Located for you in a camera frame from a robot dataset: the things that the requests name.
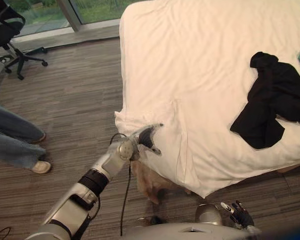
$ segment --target black cable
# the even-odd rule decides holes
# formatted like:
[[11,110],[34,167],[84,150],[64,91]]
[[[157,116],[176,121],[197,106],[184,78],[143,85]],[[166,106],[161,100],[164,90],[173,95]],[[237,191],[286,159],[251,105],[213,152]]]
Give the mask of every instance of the black cable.
[[7,227],[1,229],[1,230],[0,230],[0,233],[3,232],[3,231],[6,230],[6,229],[9,229],[9,231],[8,231],[8,232],[6,233],[6,235],[2,238],[2,240],[4,240],[4,239],[9,235],[9,233],[10,233],[10,231],[11,231],[11,227],[10,227],[10,226],[7,226]]
[[115,135],[113,135],[113,136],[112,136],[112,138],[111,138],[111,140],[110,140],[110,144],[109,144],[109,145],[111,145],[111,144],[112,144],[112,141],[114,140],[115,136],[118,136],[118,135],[122,135],[122,136],[125,136],[125,137],[127,136],[127,135],[125,135],[125,134],[123,134],[123,133],[120,133],[120,132],[119,132],[119,133],[116,133]]
[[95,214],[93,215],[93,217],[90,218],[90,221],[92,221],[93,219],[95,219],[95,217],[97,216],[99,210],[100,210],[100,207],[101,207],[101,200],[100,200],[100,196],[98,195],[97,196],[98,198],[98,209],[96,210]]
[[73,42],[73,43],[68,43],[68,44],[48,46],[48,47],[45,47],[45,49],[55,50],[55,49],[73,47],[73,46],[77,46],[77,45],[80,45],[80,44],[102,43],[102,42],[105,42],[105,41],[111,41],[111,40],[116,40],[116,39],[119,39],[119,36],[111,36],[111,37],[104,37],[104,38],[99,38],[99,39],[90,39],[90,40],[78,41],[78,42]]
[[[110,145],[112,144],[115,136],[118,135],[122,135],[122,136],[127,136],[123,133],[116,133],[115,135],[112,136],[111,140],[110,140]],[[129,191],[129,186],[130,186],[130,181],[131,181],[131,162],[129,165],[129,177],[128,177],[128,183],[126,186],[126,190],[125,190],[125,195],[124,195],[124,200],[123,200],[123,205],[122,205],[122,211],[121,211],[121,218],[120,218],[120,236],[123,235],[123,222],[124,222],[124,214],[125,214],[125,208],[126,208],[126,202],[127,202],[127,197],[128,197],[128,191]]]
[[122,206],[122,211],[121,211],[121,219],[120,219],[120,236],[122,236],[122,234],[123,234],[124,213],[125,213],[126,201],[127,201],[127,196],[128,196],[129,186],[130,186],[130,180],[131,180],[131,162],[130,162],[130,165],[129,165],[129,178],[128,178],[128,184],[127,184],[127,186],[126,186],[125,196],[124,196],[124,201],[123,201],[123,206]]

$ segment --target greenery outside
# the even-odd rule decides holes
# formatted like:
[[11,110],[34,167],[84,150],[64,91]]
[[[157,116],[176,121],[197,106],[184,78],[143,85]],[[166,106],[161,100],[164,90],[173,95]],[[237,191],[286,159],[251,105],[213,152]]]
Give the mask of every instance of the greenery outside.
[[[65,19],[56,0],[6,0],[26,19],[26,24]],[[74,0],[82,23],[119,19],[132,3],[140,0]]]

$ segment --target person's leg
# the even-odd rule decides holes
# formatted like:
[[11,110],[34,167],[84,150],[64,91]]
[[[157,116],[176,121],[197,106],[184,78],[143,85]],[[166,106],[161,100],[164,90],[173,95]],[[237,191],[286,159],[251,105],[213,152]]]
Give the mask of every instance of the person's leg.
[[27,143],[36,142],[45,135],[40,128],[2,106],[0,106],[0,133],[22,139]]
[[32,169],[46,150],[0,133],[0,160],[19,168]]

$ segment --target bed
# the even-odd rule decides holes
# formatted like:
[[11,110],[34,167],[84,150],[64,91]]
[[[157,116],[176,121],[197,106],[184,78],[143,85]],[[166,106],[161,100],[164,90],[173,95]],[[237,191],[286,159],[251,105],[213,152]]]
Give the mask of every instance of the bed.
[[163,123],[162,152],[140,162],[203,198],[246,178],[300,164],[300,123],[274,146],[254,149],[230,126],[258,74],[259,51],[300,74],[300,0],[151,0],[120,21],[123,106],[120,133]]

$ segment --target office chair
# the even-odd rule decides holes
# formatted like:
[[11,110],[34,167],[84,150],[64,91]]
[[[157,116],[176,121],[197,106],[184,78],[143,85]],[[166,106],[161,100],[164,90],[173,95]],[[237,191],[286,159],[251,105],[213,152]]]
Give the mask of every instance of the office chair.
[[[6,21],[12,19],[21,19],[22,22],[18,20],[13,20],[9,22]],[[39,52],[47,53],[48,51],[44,47],[40,47],[35,50],[24,53],[10,42],[14,36],[20,34],[20,30],[24,27],[25,23],[26,19],[23,16],[14,11],[9,5],[7,5],[4,2],[4,0],[0,0],[0,47],[3,47],[6,51],[9,52],[11,51],[11,49],[9,48],[10,46],[16,55],[16,58],[5,66],[5,72],[8,74],[11,73],[11,69],[9,69],[9,67],[18,63],[16,72],[18,79],[20,80],[24,79],[24,77],[21,75],[21,70],[24,63],[28,60],[40,61],[42,62],[41,64],[43,66],[48,66],[48,63],[44,59],[30,56]]]

